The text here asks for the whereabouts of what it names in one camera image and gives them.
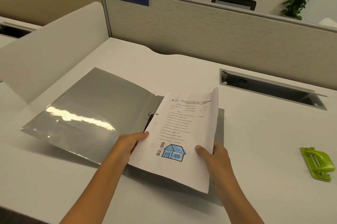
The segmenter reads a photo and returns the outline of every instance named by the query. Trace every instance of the hand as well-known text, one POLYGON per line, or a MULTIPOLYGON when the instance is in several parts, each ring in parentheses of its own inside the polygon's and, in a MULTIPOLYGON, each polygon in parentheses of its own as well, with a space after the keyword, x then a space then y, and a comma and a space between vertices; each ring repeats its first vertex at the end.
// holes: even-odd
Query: hand
POLYGON ((109 157, 117 159, 123 167, 125 167, 129 162, 130 155, 136 148, 138 142, 144 140, 148 136, 149 132, 121 135, 112 147, 109 157))
POLYGON ((219 197, 230 183, 232 185, 237 183, 226 148, 214 141, 213 154, 200 145, 196 146, 196 152, 205 161, 207 170, 213 179, 215 192, 219 197))

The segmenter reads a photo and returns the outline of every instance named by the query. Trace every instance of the dark floor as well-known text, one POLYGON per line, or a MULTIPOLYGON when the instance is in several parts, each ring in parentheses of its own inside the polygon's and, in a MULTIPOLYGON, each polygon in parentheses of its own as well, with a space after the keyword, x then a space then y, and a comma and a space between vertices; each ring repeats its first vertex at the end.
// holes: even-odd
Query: dark floor
POLYGON ((45 222, 30 218, 0 207, 0 224, 47 224, 45 222))

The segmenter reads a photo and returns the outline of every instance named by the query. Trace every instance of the green hole puncher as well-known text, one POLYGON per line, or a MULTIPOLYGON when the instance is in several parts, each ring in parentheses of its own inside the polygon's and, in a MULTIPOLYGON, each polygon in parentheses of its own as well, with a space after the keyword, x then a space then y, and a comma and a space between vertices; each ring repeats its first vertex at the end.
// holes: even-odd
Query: green hole puncher
POLYGON ((314 179, 330 182, 328 172, 333 172, 335 166, 328 154, 315 150, 314 147, 300 148, 305 163, 314 179))

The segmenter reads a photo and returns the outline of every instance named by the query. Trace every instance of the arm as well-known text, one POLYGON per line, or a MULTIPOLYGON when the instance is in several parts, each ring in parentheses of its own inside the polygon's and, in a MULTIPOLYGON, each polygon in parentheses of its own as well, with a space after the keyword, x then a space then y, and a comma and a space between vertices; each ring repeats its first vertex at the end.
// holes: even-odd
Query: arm
POLYGON ((101 224, 115 193, 124 167, 139 140, 149 132, 122 135, 90 183, 60 224, 101 224))
POLYGON ((226 209, 231 224, 264 224, 243 194, 235 178, 227 150, 216 141, 213 155, 200 145, 196 152, 205 161, 215 192, 226 209))

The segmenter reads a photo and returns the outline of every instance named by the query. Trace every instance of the house roof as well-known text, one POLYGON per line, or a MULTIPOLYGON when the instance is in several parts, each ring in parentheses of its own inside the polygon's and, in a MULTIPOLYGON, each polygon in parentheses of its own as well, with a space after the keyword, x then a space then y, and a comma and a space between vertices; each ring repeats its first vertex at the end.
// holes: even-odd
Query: house roof
POLYGON ((164 148, 165 150, 172 150, 172 151, 175 151, 175 152, 179 152, 179 153, 183 153, 186 155, 184 149, 182 146, 178 146, 178 145, 168 145, 166 148, 164 148))

